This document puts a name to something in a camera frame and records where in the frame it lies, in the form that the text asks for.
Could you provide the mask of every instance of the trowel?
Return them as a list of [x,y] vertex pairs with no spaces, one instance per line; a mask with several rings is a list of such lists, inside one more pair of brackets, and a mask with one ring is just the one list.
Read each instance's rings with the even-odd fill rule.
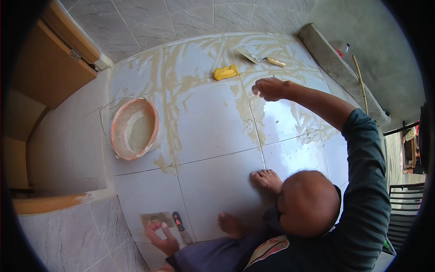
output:
[[264,59],[260,60],[257,58],[257,56],[255,56],[254,54],[251,54],[248,50],[246,50],[245,48],[242,48],[242,47],[237,48],[237,51],[239,51],[240,54],[244,55],[247,59],[249,59],[250,61],[252,61],[255,64],[259,64],[262,60],[266,60],[272,64],[275,64],[275,65],[278,65],[281,67],[285,66],[284,62],[277,60],[277,59],[274,59],[272,57],[265,57]]
[[183,221],[181,220],[180,214],[178,212],[173,212],[172,217],[174,218],[175,224],[178,227],[178,231],[180,232],[181,239],[183,240],[183,243],[186,245],[193,244],[193,240],[190,237],[189,233],[186,231],[186,229],[183,226]]

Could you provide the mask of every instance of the door hinge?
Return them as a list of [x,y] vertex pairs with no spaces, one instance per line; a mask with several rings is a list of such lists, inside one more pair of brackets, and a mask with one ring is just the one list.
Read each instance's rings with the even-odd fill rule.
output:
[[77,49],[71,49],[70,56],[79,61],[79,59],[81,59],[82,53],[80,53],[80,51]]

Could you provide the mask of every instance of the bucket handle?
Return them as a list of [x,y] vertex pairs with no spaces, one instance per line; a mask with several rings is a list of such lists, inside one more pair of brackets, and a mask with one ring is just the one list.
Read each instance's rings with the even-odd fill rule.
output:
[[98,111],[98,113],[100,114],[100,124],[101,124],[101,130],[103,131],[103,134],[104,134],[104,138],[106,138],[106,141],[109,143],[110,147],[112,147],[113,150],[115,150],[115,149],[113,148],[112,141],[109,140],[109,138],[107,138],[106,132],[104,131],[103,115],[101,114],[101,112],[102,112],[102,110],[105,109],[108,105],[112,104],[112,103],[115,102],[116,100],[120,100],[120,99],[123,99],[123,98],[136,98],[136,99],[147,100],[147,99],[144,98],[144,97],[124,96],[124,97],[120,97],[120,98],[117,98],[117,99],[113,100],[112,102],[108,103],[107,105],[105,105],[104,107],[102,107],[102,108]]

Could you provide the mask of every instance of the foot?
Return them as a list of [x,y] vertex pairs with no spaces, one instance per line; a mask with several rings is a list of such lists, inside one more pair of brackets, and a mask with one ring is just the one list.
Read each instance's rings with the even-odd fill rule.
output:
[[272,195],[278,195],[282,190],[282,181],[273,170],[260,170],[251,173],[251,178],[258,185],[268,190]]
[[221,231],[228,233],[233,239],[240,239],[246,234],[247,228],[240,220],[226,212],[221,212],[217,221]]

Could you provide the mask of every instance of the orange and black handle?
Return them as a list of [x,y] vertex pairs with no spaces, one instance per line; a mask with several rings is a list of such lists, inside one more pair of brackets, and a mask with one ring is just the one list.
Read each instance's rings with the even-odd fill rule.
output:
[[183,227],[183,221],[181,220],[180,214],[178,212],[173,212],[172,213],[172,217],[174,218],[175,224],[178,227],[178,230],[183,232],[184,231],[184,227]]

